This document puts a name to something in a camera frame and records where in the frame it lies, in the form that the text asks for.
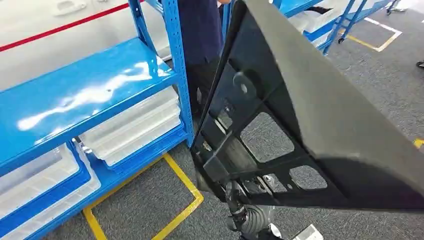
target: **caster wheel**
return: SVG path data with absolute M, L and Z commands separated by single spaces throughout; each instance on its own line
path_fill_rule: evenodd
M 421 68 L 421 69 L 424 69 L 424 61 L 417 62 L 416 63 L 416 66 L 419 67 L 419 68 Z

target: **red stripe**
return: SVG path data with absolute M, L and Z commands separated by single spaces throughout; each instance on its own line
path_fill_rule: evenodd
M 58 32 L 60 32 L 60 31 L 66 30 L 66 29 L 70 29 L 70 28 L 75 27 L 75 26 L 77 26 L 77 25 L 80 25 L 80 24 L 83 24 L 83 23 L 86 23 L 86 22 L 92 21 L 92 20 L 94 20 L 94 19 L 101 18 L 101 17 L 103 17 L 103 16 L 106 16 L 106 15 L 108 15 L 108 14 L 112 14 L 112 13 L 114 13 L 114 12 L 117 12 L 117 11 L 119 11 L 119 10 L 122 10 L 122 9 L 125 9 L 125 8 L 128 8 L 128 7 L 129 7 L 128 3 L 125 3 L 125 4 L 122 4 L 122 5 L 119 5 L 119 6 L 113 7 L 113 8 L 111 8 L 111 9 L 108 9 L 108 10 L 105 10 L 105 11 L 101 11 L 101 12 L 99 12 L 99 13 L 96 13 L 96 14 L 94 14 L 94 15 L 88 16 L 88 17 L 86 17 L 86 18 L 83 18 L 83 19 L 80 19 L 80 20 L 77 20 L 77 21 L 74 21 L 74 22 L 68 23 L 68 24 L 66 24 L 66 25 L 63 25 L 63 26 L 60 26 L 60 27 L 57 27 L 57 28 L 54 28 L 54 29 L 51 29 L 51 30 L 48 30 L 48 31 L 42 32 L 42 33 L 40 33 L 40 34 L 37 34 L 37 35 L 34 35 L 34 36 L 30 36 L 30 37 L 24 38 L 24 39 L 22 39 L 22 40 L 15 41 L 15 42 L 12 42 L 12 43 L 9 43 L 9 44 L 6 44 L 6 45 L 3 45 L 3 46 L 0 46 L 0 52 L 6 51 L 6 50 L 8 50 L 8 49 L 11 49 L 11 48 L 17 47 L 17 46 L 22 45 L 22 44 L 26 44 L 26 43 L 29 43 L 29 42 L 35 41 L 35 40 L 37 40 L 37 39 L 41 39 L 41 38 L 47 37 L 47 36 L 49 36 L 49 35 L 52 35 L 52 34 L 58 33 Z

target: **white floor marking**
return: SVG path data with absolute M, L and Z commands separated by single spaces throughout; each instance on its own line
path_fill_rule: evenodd
M 373 20 L 373 19 L 371 19 L 371 18 L 369 18 L 369 17 L 366 17 L 366 18 L 364 18 L 367 22 L 370 22 L 370 23 L 372 23 L 372 24 L 375 24 L 375 25 L 377 25 L 377 26 L 380 26 L 380 27 L 382 27 L 382 28 L 384 28 L 384 29 L 386 29 L 386 30 L 389 30 L 389 31 L 391 31 L 391 32 L 393 32 L 394 34 L 385 42 L 385 43 L 383 43 L 381 46 L 379 46 L 379 47 L 374 47 L 373 49 L 375 50 L 375 51 L 377 51 L 377 52 L 381 52 L 381 51 L 383 51 L 384 49 L 386 49 L 387 48 L 387 46 L 389 46 L 389 44 L 391 44 L 397 37 L 399 37 L 401 34 L 402 34 L 402 32 L 401 31 L 399 31 L 399 30 L 396 30 L 396 29 L 394 29 L 393 27 L 390 27 L 390 26 L 387 26 L 387 25 L 385 25 L 385 24 L 382 24 L 382 23 L 379 23 L 378 21 L 376 21 L 376 20 Z

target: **blue metal shelving unit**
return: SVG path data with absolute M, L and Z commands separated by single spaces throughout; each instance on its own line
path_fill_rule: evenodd
M 279 11 L 286 17 L 286 18 L 290 18 L 302 11 L 305 11 L 306 9 L 318 4 L 319 2 L 321 2 L 322 0 L 273 0 L 272 4 L 274 4 Z M 327 54 L 330 45 L 333 43 L 334 39 L 337 36 L 337 32 L 340 30 L 341 24 L 347 17 L 350 8 L 352 7 L 353 3 L 355 0 L 350 0 L 350 2 L 348 3 L 348 6 L 346 8 L 346 10 L 344 11 L 344 13 L 340 16 L 340 18 L 335 21 L 335 28 L 332 31 L 332 33 L 330 34 L 330 36 L 328 37 L 327 41 L 324 42 L 323 44 L 321 44 L 320 46 L 317 47 L 318 50 L 322 51 L 322 53 L 324 55 Z M 232 5 L 227 4 L 224 7 L 224 14 L 223 14 L 223 21 L 222 21 L 222 35 L 225 37 L 227 34 L 227 30 L 229 27 L 229 23 L 230 23 L 230 17 L 231 17 L 231 9 L 232 9 Z M 326 26 L 323 26 L 320 29 L 317 29 L 314 34 L 325 34 L 328 31 L 324 30 L 326 28 Z
M 0 177 L 171 85 L 178 90 L 181 125 L 130 155 L 119 172 L 89 156 L 100 189 L 29 239 L 52 231 L 177 144 L 193 142 L 177 1 L 149 2 L 163 14 L 173 69 L 156 54 L 140 2 L 128 2 L 138 37 L 0 92 Z
M 380 10 L 380 9 L 384 8 L 384 7 L 385 7 L 388 3 L 390 3 L 390 2 L 391 2 L 390 7 L 386 10 L 387 15 L 390 15 L 390 14 L 392 13 L 392 8 L 393 8 L 393 6 L 395 5 L 395 3 L 396 3 L 397 1 L 398 1 L 398 0 L 382 0 L 382 1 L 376 2 L 376 3 L 374 4 L 374 6 L 372 6 L 372 8 L 370 8 L 370 9 L 366 9 L 366 10 L 363 10 L 363 8 L 364 8 L 365 4 L 367 3 L 367 0 L 362 0 L 361 4 L 359 5 L 358 10 L 357 10 L 356 12 L 349 13 L 349 14 L 346 16 L 346 19 L 345 19 L 345 20 L 347 20 L 347 21 L 348 21 L 348 24 L 347 24 L 347 25 L 345 25 L 345 24 L 344 24 L 344 22 L 343 22 L 343 21 L 341 21 L 340 26 L 341 26 L 342 28 L 344 28 L 344 29 L 345 29 L 345 31 L 344 31 L 344 33 L 341 35 L 341 37 L 338 39 L 338 43 L 339 43 L 339 44 L 341 44 L 341 43 L 342 43 L 342 42 L 346 39 L 346 36 L 348 35 L 348 33 L 350 32 L 350 30 L 352 29 L 352 27 L 353 27 L 356 23 L 358 23 L 358 22 L 360 22 L 361 20 L 365 19 L 365 18 L 366 18 L 366 17 L 368 17 L 369 15 L 371 15 L 371 14 L 373 14 L 373 13 L 377 12 L 378 10 Z

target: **dark blue shirt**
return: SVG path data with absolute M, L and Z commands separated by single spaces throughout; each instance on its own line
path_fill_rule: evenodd
M 204 64 L 220 56 L 223 48 L 217 0 L 178 0 L 185 63 Z

